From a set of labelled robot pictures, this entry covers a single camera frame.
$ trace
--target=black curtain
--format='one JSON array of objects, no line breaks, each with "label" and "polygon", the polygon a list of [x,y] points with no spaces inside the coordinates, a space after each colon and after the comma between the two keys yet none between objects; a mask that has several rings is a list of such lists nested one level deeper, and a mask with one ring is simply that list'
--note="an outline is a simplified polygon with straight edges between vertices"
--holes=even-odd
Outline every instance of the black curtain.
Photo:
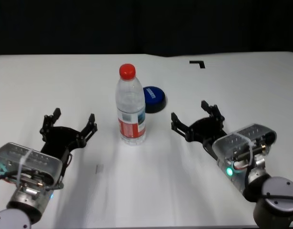
[{"label": "black curtain", "polygon": [[293,0],[0,0],[0,54],[293,52]]}]

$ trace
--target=plastic bottle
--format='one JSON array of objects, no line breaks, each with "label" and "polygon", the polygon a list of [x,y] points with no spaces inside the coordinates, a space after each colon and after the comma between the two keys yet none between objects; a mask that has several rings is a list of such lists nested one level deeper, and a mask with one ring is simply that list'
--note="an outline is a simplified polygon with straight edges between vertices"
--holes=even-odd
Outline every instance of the plastic bottle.
[{"label": "plastic bottle", "polygon": [[121,138],[129,145],[142,143],[146,137],[146,103],[143,87],[132,64],[123,64],[116,88],[116,105]]}]

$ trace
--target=blue plastic cap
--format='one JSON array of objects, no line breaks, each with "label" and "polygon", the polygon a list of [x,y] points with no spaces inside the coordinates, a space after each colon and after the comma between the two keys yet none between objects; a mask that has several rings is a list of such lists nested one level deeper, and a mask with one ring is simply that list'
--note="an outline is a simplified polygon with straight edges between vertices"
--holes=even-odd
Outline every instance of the blue plastic cap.
[{"label": "blue plastic cap", "polygon": [[166,95],[158,87],[148,86],[144,87],[146,100],[146,113],[156,113],[163,110],[167,104]]}]

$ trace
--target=sticker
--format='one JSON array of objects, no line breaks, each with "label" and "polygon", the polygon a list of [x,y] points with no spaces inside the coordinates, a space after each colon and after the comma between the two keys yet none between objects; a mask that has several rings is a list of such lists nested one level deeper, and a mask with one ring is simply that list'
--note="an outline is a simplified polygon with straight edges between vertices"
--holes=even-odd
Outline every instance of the sticker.
[{"label": "sticker", "polygon": [[126,113],[118,110],[120,132],[128,138],[141,137],[146,130],[146,110],[137,113]]}]

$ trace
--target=white table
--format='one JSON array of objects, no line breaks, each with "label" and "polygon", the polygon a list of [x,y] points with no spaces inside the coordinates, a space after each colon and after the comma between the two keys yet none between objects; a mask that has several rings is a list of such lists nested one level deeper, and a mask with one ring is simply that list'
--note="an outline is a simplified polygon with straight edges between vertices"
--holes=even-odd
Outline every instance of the white table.
[{"label": "white table", "polygon": [[[203,60],[200,69],[189,60]],[[127,146],[115,106],[119,66],[132,63],[143,86],[162,88],[166,108],[146,115],[146,141]],[[164,58],[150,55],[0,56],[0,146],[40,150],[43,115],[81,130],[94,113],[98,132],[74,152],[63,190],[55,191],[34,229],[255,225],[246,201],[203,150],[171,130],[217,104],[225,131],[251,123],[277,132],[266,159],[272,176],[293,180],[293,53],[238,53]],[[0,182],[0,210],[15,187]]]}]

